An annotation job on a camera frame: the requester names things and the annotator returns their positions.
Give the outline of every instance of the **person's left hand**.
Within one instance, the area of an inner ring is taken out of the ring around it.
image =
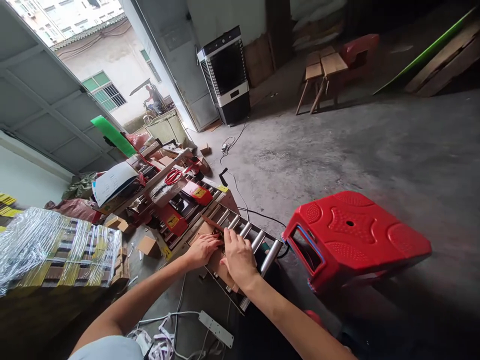
[[[183,255],[189,269],[201,268],[209,263],[214,251],[223,243],[223,241],[218,240],[219,235],[200,235],[190,246],[185,255]]]

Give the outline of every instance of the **roof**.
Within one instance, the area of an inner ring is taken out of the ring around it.
[[[121,13],[120,15],[117,15],[117,16],[114,16],[112,17],[111,19],[105,21],[105,22],[102,22],[101,24],[98,24],[98,25],[95,25],[91,28],[88,28],[82,32],[79,32],[78,34],[76,35],[73,35],[72,37],[69,37],[68,39],[65,39],[59,43],[56,43],[55,45],[52,45],[50,46],[50,49],[52,51],[56,51],[56,50],[59,50],[61,48],[64,48],[70,44],[73,44],[74,42],[77,42],[79,40],[82,40],[82,39],[85,39],[85,38],[88,38],[90,35],[93,35],[95,33],[98,33],[104,29],[107,29],[109,28],[110,26],[122,21],[123,19],[126,19],[127,16],[125,15],[125,13]]]

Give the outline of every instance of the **white building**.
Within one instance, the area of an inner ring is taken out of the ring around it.
[[[124,11],[118,0],[7,0],[51,47]]]
[[[130,93],[147,79],[169,95],[123,13],[50,48],[121,125],[145,115],[149,92]]]

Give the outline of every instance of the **air cooler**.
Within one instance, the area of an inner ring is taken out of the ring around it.
[[[250,112],[240,27],[234,27],[202,47],[197,56],[221,121],[228,126],[235,125]]]

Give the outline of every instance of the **green window frame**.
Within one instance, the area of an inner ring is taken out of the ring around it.
[[[147,52],[145,50],[140,50],[140,52],[141,52],[141,55],[143,56],[143,58],[145,59],[146,64],[150,68],[150,71],[153,74],[153,76],[155,77],[155,79],[159,83],[161,83],[162,79],[160,78],[160,75],[157,72],[157,69],[155,69],[155,66],[152,64],[152,61],[150,60],[150,56],[147,54]]]
[[[103,71],[82,81],[82,84],[108,112],[127,103]]]

